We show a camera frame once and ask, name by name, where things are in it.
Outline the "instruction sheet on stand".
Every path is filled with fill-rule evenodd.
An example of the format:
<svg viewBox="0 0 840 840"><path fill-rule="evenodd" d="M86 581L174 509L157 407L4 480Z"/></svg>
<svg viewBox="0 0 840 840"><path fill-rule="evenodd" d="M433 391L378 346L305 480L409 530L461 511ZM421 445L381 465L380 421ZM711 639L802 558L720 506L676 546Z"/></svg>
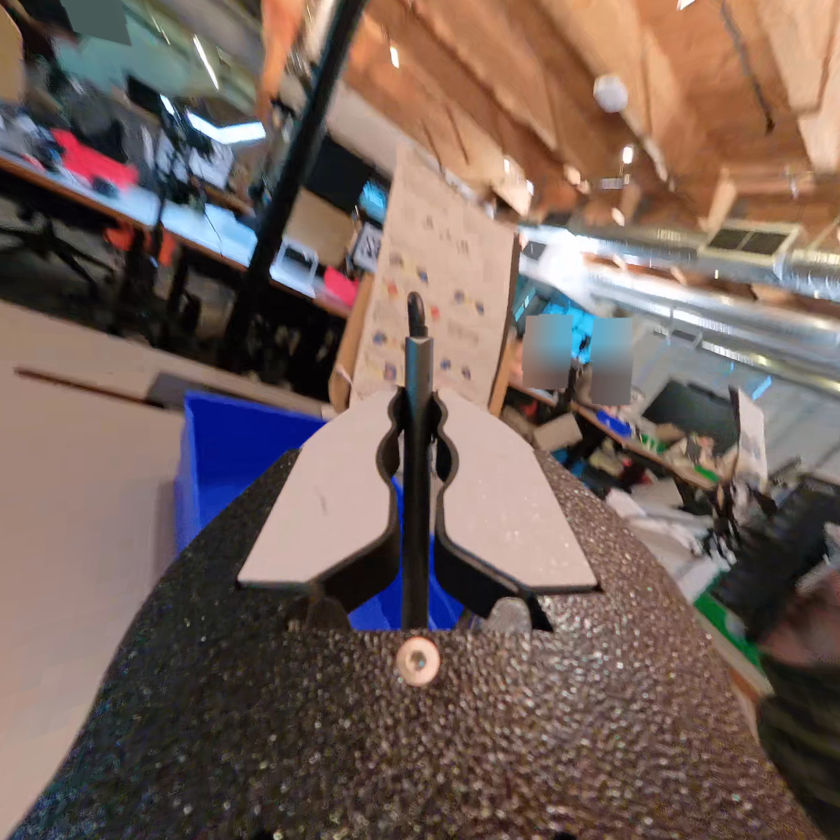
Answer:
<svg viewBox="0 0 840 840"><path fill-rule="evenodd" d="M329 404L331 414L324 417L335 417L346 411L350 405L353 390L352 372L358 357L361 344L364 317L369 307L374 276L364 274L359 284L355 301L347 318L339 349L335 357L332 372L329 377ZM500 417L511 376L511 369L515 360L518 339L513 327L507 329L507 336L502 344L497 373L490 394L487 411L494 417Z"/></svg>

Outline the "person's right hand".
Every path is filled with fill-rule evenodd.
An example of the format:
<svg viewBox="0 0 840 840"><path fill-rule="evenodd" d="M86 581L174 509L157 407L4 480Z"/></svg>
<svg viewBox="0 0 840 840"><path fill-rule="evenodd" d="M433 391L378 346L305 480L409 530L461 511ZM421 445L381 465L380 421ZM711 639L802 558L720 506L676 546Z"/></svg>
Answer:
<svg viewBox="0 0 840 840"><path fill-rule="evenodd" d="M839 666L839 574L833 571L807 596L795 596L765 638L762 651L796 668Z"/></svg>

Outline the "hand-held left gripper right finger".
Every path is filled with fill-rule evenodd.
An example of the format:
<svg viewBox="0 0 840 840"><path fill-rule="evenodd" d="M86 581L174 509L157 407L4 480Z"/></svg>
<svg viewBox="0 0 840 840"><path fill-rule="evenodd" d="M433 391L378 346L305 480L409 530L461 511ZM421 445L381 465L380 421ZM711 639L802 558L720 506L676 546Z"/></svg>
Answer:
<svg viewBox="0 0 840 840"><path fill-rule="evenodd" d="M503 599L546 618L540 596L599 591L599 581L533 447L449 388L434 396L434 572L468 611L488 618Z"/></svg>

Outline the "cluttered background workbench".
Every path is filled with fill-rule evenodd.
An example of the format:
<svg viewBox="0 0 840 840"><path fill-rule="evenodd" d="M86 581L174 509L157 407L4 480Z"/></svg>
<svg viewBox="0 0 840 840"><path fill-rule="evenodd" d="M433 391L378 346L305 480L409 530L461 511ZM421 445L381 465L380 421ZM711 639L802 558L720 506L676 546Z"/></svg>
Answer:
<svg viewBox="0 0 840 840"><path fill-rule="evenodd" d="M15 175L33 186L46 190L52 196L59 196L132 228L151 231L158 217L159 204L156 198L151 192L138 186L132 186L115 197L105 197L81 185L71 176L41 171L29 161L5 151L1 152L1 166L4 173ZM241 223L214 225L214 222L220 221L219 211L206 215L172 205L166 207L162 216L163 229L182 247L195 250L233 270L243 271L254 254L257 236ZM314 248L294 238L284 238L278 257L269 268L270 283L311 300L314 305L333 316L347 319L351 314L351 305L325 287L322 279L316 277L315 268L310 268L308 278L304 279L301 270L286 265L285 254L289 248L296 249L310 262L319 258L319 253Z"/></svg>

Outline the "printed instruction sheet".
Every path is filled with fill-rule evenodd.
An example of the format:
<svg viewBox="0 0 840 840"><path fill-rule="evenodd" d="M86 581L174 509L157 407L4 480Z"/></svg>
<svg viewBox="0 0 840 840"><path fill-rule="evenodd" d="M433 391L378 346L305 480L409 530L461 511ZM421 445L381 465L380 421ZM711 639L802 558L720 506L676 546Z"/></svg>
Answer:
<svg viewBox="0 0 840 840"><path fill-rule="evenodd" d="M407 298L423 301L434 388L488 407L507 340L516 237L415 150L398 152L350 400L405 381Z"/></svg>

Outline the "black pole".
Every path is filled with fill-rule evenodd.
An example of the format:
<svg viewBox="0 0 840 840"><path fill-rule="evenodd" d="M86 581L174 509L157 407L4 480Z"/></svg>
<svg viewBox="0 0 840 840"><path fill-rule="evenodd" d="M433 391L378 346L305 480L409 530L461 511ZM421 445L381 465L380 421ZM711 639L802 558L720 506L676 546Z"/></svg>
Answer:
<svg viewBox="0 0 840 840"><path fill-rule="evenodd" d="M367 1L340 1L333 6L320 61L311 76L311 89L292 136L289 151L262 216L254 253L238 291L217 353L223 370L239 373L245 357L250 324L270 285L270 267L277 257L291 212L324 135L324 120L341 78L355 32ZM268 117L271 97L278 93L282 73L302 21L303 2L263 2L262 24L266 60L258 101Z"/></svg>

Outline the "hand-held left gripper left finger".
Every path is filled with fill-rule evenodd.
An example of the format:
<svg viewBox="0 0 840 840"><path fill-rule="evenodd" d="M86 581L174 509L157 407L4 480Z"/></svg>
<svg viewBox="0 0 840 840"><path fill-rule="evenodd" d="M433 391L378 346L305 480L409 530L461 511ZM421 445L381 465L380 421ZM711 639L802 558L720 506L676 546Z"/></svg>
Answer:
<svg viewBox="0 0 840 840"><path fill-rule="evenodd" d="M323 593L350 613L394 582L402 397L396 387L375 392L301 447L238 573L240 585Z"/></svg>

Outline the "person's right forearm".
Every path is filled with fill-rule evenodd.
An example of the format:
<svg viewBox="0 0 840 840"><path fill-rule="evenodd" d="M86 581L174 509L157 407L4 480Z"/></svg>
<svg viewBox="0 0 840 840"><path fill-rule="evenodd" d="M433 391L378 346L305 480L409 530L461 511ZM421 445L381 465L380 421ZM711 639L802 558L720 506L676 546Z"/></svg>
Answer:
<svg viewBox="0 0 840 840"><path fill-rule="evenodd" d="M839 838L839 667L788 665L768 655L772 694L758 711L759 740L824 837Z"/></svg>

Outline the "white round ceiling lamp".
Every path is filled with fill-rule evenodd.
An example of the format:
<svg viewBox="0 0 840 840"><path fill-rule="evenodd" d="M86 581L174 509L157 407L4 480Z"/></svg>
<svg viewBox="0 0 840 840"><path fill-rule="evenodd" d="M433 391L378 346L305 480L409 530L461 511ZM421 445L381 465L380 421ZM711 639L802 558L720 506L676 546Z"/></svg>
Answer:
<svg viewBox="0 0 840 840"><path fill-rule="evenodd" d="M618 75L600 75L594 80L592 92L595 102L605 113L623 113L627 109L627 86Z"/></svg>

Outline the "grey desk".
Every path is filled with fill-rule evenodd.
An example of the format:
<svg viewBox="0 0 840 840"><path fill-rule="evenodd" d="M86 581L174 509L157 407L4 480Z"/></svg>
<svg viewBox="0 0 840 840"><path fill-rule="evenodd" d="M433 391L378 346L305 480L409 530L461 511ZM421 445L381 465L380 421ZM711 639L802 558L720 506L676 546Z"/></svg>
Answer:
<svg viewBox="0 0 840 840"><path fill-rule="evenodd" d="M162 373L329 407L9 303L1 307L1 836L60 766L122 636L175 556L181 413Z"/></svg>

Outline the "black multi-port hub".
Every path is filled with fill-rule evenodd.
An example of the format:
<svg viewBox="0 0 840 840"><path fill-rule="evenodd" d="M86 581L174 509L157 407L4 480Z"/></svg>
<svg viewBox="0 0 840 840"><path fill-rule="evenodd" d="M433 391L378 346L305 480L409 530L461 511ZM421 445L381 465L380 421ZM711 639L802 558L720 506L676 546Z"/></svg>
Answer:
<svg viewBox="0 0 840 840"><path fill-rule="evenodd" d="M425 328L405 344L403 423L402 628L427 627L434 343Z"/></svg>

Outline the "blue plastic bin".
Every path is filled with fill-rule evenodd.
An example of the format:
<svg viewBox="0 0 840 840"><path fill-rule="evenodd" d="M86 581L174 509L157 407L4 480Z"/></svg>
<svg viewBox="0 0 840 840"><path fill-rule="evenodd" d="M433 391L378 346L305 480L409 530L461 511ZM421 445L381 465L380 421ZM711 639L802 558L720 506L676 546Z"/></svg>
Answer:
<svg viewBox="0 0 840 840"><path fill-rule="evenodd" d="M328 421L234 399L188 392L184 397L181 455L174 485L175 546L191 541L272 467L287 451L299 448ZM464 607L437 583L429 548L428 628L455 628ZM402 572L380 594L349 613L358 631L402 628Z"/></svg>

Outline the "silver ventilation duct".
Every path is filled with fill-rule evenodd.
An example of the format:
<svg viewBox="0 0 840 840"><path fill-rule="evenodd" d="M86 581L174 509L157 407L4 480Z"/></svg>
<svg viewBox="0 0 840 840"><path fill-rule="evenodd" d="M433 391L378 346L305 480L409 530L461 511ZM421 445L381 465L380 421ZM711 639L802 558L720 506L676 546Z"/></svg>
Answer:
<svg viewBox="0 0 840 840"><path fill-rule="evenodd" d="M730 221L741 243L667 227L521 226L520 272L583 309L619 309L814 370L838 369L838 253L795 248L799 225Z"/></svg>

